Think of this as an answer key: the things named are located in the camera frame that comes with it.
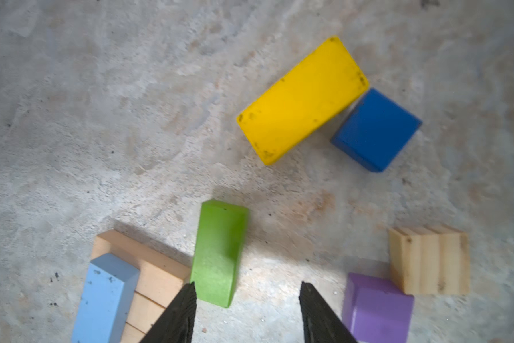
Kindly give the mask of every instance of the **blue block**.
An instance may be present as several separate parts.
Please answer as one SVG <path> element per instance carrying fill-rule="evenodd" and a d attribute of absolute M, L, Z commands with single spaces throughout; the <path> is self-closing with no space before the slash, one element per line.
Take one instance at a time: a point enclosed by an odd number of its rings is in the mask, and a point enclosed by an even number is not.
<path fill-rule="evenodd" d="M 369 171 L 382 172 L 421 124 L 421 120 L 372 88 L 331 143 Z"/>
<path fill-rule="evenodd" d="M 89 264 L 72 343 L 119 343 L 139 270 L 105 254 Z"/>

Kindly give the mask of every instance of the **yellow block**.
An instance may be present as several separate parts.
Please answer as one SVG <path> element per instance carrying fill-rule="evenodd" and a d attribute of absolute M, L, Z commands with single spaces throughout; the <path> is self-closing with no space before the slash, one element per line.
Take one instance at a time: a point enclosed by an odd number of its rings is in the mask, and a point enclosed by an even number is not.
<path fill-rule="evenodd" d="M 328 38 L 238 116 L 265 165 L 362 95 L 369 83 L 341 40 Z"/>

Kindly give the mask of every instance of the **rectangular block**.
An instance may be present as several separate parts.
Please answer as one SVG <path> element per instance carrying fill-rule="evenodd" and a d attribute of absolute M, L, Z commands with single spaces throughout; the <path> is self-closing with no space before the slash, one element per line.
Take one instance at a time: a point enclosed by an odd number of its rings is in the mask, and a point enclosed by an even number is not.
<path fill-rule="evenodd" d="M 369 171 L 382 172 L 421 124 L 421 120 L 372 88 L 331 143 Z"/>
<path fill-rule="evenodd" d="M 198 299 L 230 306 L 248 220 L 247 208 L 217 200 L 201 204 L 190 278 Z"/>
<path fill-rule="evenodd" d="M 125 324 L 125 328 L 123 328 L 123 335 L 121 337 L 120 343 L 139 343 L 143 339 L 143 337 L 143 332 L 138 331 L 136 328 L 129 324 Z"/>
<path fill-rule="evenodd" d="M 92 258 L 111 252 L 140 269 L 136 291 L 167 307 L 190 275 L 190 268 L 116 230 L 98 235 Z"/>
<path fill-rule="evenodd" d="M 343 304 L 343 324 L 358 341 L 405 343 L 414 297 L 386 279 L 349 273 Z"/>
<path fill-rule="evenodd" d="M 349 106 L 368 86 L 334 36 L 246 108 L 238 124 L 263 163 L 270 165 Z"/>
<path fill-rule="evenodd" d="M 112 254 L 89 264 L 72 343 L 118 343 L 122 337 L 139 270 Z"/>
<path fill-rule="evenodd" d="M 405 294 L 467 294 L 466 233 L 447 225 L 389 230 L 392 281 Z"/>
<path fill-rule="evenodd" d="M 137 330 L 147 333 L 164 312 L 165 307 L 135 292 L 127 323 Z"/>

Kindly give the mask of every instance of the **cube block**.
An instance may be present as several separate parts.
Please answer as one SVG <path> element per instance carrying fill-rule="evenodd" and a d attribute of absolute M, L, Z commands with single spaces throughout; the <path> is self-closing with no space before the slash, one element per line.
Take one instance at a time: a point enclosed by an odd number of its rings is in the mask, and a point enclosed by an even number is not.
<path fill-rule="evenodd" d="M 368 87 L 341 40 L 331 37 L 255 100 L 237 121 L 257 155 L 270 165 Z"/>
<path fill-rule="evenodd" d="M 372 172 L 382 172 L 422 121 L 372 88 L 358 102 L 331 143 Z"/>
<path fill-rule="evenodd" d="M 389 230 L 392 281 L 405 294 L 467 294 L 467 234 L 447 225 Z"/>
<path fill-rule="evenodd" d="M 358 341 L 405 343 L 413 302 L 390 280 L 349 273 L 343 324 Z"/>
<path fill-rule="evenodd" d="M 247 208 L 217 200 L 201 204 L 190 277 L 198 299 L 230 306 L 248 220 Z"/>
<path fill-rule="evenodd" d="M 89 264 L 72 343 L 119 343 L 139 270 L 112 254 Z"/>

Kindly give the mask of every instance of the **purple block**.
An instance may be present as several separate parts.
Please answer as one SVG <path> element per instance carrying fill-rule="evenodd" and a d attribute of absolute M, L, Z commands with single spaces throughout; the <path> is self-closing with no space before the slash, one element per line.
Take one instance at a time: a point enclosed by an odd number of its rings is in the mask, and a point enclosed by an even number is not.
<path fill-rule="evenodd" d="M 343 324 L 359 341 L 406 343 L 413 300 L 390 280 L 349 273 Z"/>

